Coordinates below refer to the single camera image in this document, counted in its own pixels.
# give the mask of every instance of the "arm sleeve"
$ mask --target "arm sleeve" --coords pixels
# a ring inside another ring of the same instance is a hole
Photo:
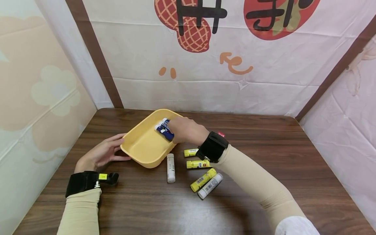
[[[291,193],[281,182],[231,145],[223,152],[219,162],[212,166],[224,171],[261,204],[266,210],[273,232],[285,218],[300,216],[306,219]]]
[[[67,197],[58,235],[99,235],[98,202],[100,188]]]

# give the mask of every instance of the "wooden table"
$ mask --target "wooden table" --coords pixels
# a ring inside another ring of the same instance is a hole
[[[77,160],[103,139],[127,132],[151,111],[101,109],[38,197],[15,234],[56,234],[65,190]],[[375,234],[298,122],[290,117],[180,112],[227,140],[279,179],[321,235]],[[187,170],[177,145],[176,182],[167,183],[166,159],[146,169],[134,161],[111,164],[117,187],[102,187],[101,235],[272,234],[262,208],[224,174],[205,200],[190,184],[207,169]]]

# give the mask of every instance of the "barcode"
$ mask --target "barcode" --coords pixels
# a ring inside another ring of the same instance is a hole
[[[203,181],[203,180],[204,180],[204,177],[201,177],[201,178],[199,178],[199,179],[196,181],[196,183],[199,184],[199,183],[201,183],[201,181]]]
[[[217,184],[217,180],[216,179],[213,179],[213,181],[207,186],[205,187],[205,191],[208,192],[212,187],[214,187],[216,184]]]

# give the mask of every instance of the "hand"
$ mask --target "hand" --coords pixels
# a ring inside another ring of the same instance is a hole
[[[120,150],[120,145],[124,142],[125,134],[117,134],[113,137],[103,140],[87,154],[78,160],[74,173],[84,171],[96,171],[99,167],[112,161],[127,161],[130,157],[116,156],[115,152]]]
[[[168,128],[175,134],[175,144],[188,142],[201,146],[209,135],[209,131],[203,126],[187,117],[177,117],[168,123]]]

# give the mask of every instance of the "white glue stick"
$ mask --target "white glue stick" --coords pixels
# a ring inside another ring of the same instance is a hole
[[[167,183],[175,182],[175,162],[174,154],[167,154]]]
[[[206,198],[206,196],[223,180],[221,173],[217,173],[199,192],[201,199]]]

